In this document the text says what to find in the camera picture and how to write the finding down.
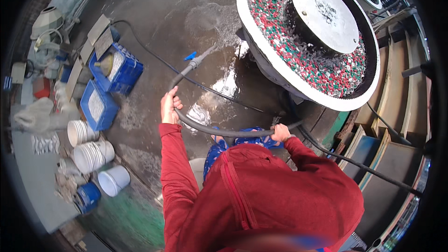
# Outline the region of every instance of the green painted metal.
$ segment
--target green painted metal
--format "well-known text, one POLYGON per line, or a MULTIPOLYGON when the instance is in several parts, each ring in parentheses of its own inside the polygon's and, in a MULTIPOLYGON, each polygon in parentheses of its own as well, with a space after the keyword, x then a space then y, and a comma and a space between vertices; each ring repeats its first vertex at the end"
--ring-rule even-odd
POLYGON ((322 145, 325 146, 326 149, 330 149, 333 146, 335 134, 342 129, 349 115, 350 111, 339 112, 336 120, 333 123, 333 126, 330 128, 330 131, 322 140, 322 145))
POLYGON ((98 208, 78 219, 118 251, 151 252, 165 247, 162 213, 130 190, 114 198, 103 194, 98 208))

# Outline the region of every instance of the wristwatch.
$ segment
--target wristwatch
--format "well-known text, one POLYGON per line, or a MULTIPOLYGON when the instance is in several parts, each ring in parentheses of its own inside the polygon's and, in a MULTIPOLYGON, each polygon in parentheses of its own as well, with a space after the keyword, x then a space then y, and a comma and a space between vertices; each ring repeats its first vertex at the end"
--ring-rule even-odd
POLYGON ((297 136, 295 134, 290 134, 288 137, 286 137, 285 140, 283 140, 283 143, 286 143, 288 139, 290 139, 291 137, 297 137, 297 136))

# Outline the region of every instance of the electrical wire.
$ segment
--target electrical wire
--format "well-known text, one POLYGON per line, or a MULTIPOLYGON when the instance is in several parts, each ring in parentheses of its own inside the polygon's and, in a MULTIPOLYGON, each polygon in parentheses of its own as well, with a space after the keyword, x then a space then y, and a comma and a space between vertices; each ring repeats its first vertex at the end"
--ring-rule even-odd
POLYGON ((408 145, 408 146, 412 146, 412 143, 409 140, 407 140, 406 138, 399 135, 396 130, 394 130, 380 115, 378 115, 378 113, 375 111, 375 109, 372 108, 372 106, 370 106, 369 103, 367 103, 367 105, 370 108, 370 110, 372 110, 373 114, 375 114, 378 117, 378 119, 380 119, 388 127, 389 132, 391 132, 392 134, 394 134, 395 136, 400 138, 401 143, 408 145))
MULTIPOLYGON (((115 21, 114 23, 112 23, 111 25, 115 25, 115 24, 117 24, 117 23, 124 23, 124 24, 128 25, 129 28, 131 29, 131 32, 132 32, 132 34, 134 35, 135 39, 136 39, 137 42, 140 44, 140 46, 142 46, 143 49, 145 49, 146 52, 150 53, 150 54, 151 54, 152 56, 154 56, 156 59, 160 60, 163 64, 165 64, 166 66, 168 66, 171 70, 173 70, 173 71, 176 72, 177 74, 180 73, 179 70, 175 69, 171 64, 167 63, 167 62, 166 62, 164 59, 162 59, 159 55, 157 55, 156 53, 154 53, 153 51, 151 51, 150 49, 148 49, 148 48, 143 44, 143 42, 138 38, 137 34, 135 33, 135 31, 134 31, 134 29, 133 29, 133 27, 132 27, 132 25, 131 25, 130 22, 128 22, 127 20, 117 20, 117 21, 115 21)), ((213 93, 215 93, 215 94, 217 94, 217 95, 219 95, 219 96, 221 96, 221 97, 223 97, 223 98, 226 98, 226 99, 228 99, 228 100, 230 100, 230 101, 232 101, 232 102, 235 102, 235 103, 244 105, 244 106, 246 106, 246 107, 248 107, 248 108, 250 108, 250 109, 253 109, 253 110, 255 110, 255 111, 265 113, 265 112, 264 112, 263 110, 261 110, 261 109, 258 109, 258 108, 256 108, 256 107, 253 107, 253 106, 251 106, 251 105, 246 105, 246 104, 242 103, 241 101, 238 101, 238 100, 236 100, 236 99, 234 99, 234 98, 228 97, 228 96, 226 96, 226 95, 224 95, 224 94, 222 94, 222 93, 220 93, 220 92, 217 92, 217 91, 215 91, 215 90, 213 90, 213 89, 211 89, 211 88, 205 87, 205 86, 199 84, 198 82, 194 81, 194 80, 191 79, 191 78, 185 77, 185 79, 187 79, 188 81, 194 83, 194 84, 197 85, 198 87, 203 88, 204 90, 207 90, 207 91, 209 91, 209 92, 213 92, 213 93)), ((379 118, 380 120, 382 120, 383 123, 384 123, 386 126, 388 126, 388 124, 385 123, 385 121, 384 121, 384 120, 377 114, 376 111, 373 110, 373 108, 372 108, 368 103, 367 103, 367 105, 368 105, 368 106, 370 107, 370 109, 372 109, 372 111, 378 116, 378 118, 379 118)), ((297 115, 295 109, 293 109, 293 108, 294 108, 294 107, 291 107, 291 111, 292 111, 293 114, 298 118, 298 115, 297 115)), ((385 180, 385 181, 387 181, 387 182, 389 182, 389 183, 392 183, 392 184, 394 184, 394 185, 396 185, 396 186, 398 186, 398 187, 400 187, 400 188, 402 188, 402 189, 405 189, 406 191, 408 191, 408 192, 410 192, 410 193, 416 195, 417 197, 421 197, 421 196, 423 195, 420 191, 417 191, 416 189, 412 188, 411 186, 409 186, 409 185, 407 185, 407 184, 404 184, 403 182, 396 181, 396 180, 394 180, 394 179, 392 179, 392 178, 390 178, 390 177, 387 177, 387 176, 383 175, 382 173, 380 173, 380 172, 378 172, 378 171, 375 171, 375 170, 371 169, 370 167, 365 166, 365 165, 363 165, 363 164, 361 164, 361 163, 359 163, 359 162, 357 162, 357 161, 354 161, 354 160, 352 160, 352 159, 350 159, 350 158, 347 158, 347 157, 345 157, 345 156, 343 156, 343 155, 335 154, 335 153, 333 153, 333 152, 328 151, 326 148, 324 148, 324 147, 322 146, 322 144, 320 144, 319 142, 317 142, 317 140, 311 135, 310 132, 308 132, 308 131, 305 129, 305 127, 304 127, 303 125, 299 124, 299 125, 297 126, 297 128, 298 128, 298 130, 303 134, 303 136, 304 136, 307 140, 309 140, 309 142, 310 142, 312 145, 314 145, 319 151, 324 152, 324 153, 326 153, 326 154, 328 154, 328 155, 334 156, 334 157, 336 157, 336 158, 339 158, 339 159, 341 159, 341 160, 345 160, 345 161, 347 161, 347 162, 349 162, 349 163, 351 163, 351 164, 353 164, 353 165, 356 165, 356 166, 359 167, 360 169, 365 170, 365 171, 367 171, 367 172, 369 172, 369 173, 371 173, 371 174, 373 174, 373 175, 375 175, 375 176, 377 176, 377 177, 379 177, 379 178, 381 178, 381 179, 383 179, 383 180, 385 180)), ((393 132, 395 132, 396 134, 398 134, 398 133, 397 133, 394 129, 392 129, 391 127, 390 127, 389 129, 391 129, 393 132)))

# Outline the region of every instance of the blue valve handle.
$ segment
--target blue valve handle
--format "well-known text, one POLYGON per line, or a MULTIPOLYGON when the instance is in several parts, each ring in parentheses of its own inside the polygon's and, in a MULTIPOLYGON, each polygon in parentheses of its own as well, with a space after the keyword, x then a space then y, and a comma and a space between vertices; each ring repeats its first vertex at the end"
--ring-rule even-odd
POLYGON ((189 56, 186 56, 184 58, 184 61, 190 60, 190 59, 194 59, 196 57, 196 52, 191 53, 189 56))

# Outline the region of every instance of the metal lid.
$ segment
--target metal lid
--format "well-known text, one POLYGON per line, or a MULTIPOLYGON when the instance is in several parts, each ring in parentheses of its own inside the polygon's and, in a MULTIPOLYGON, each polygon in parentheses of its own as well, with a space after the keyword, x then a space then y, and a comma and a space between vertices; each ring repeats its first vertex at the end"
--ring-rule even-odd
POLYGON ((342 0, 293 0, 301 20, 330 49, 352 53, 358 46, 356 20, 342 0))

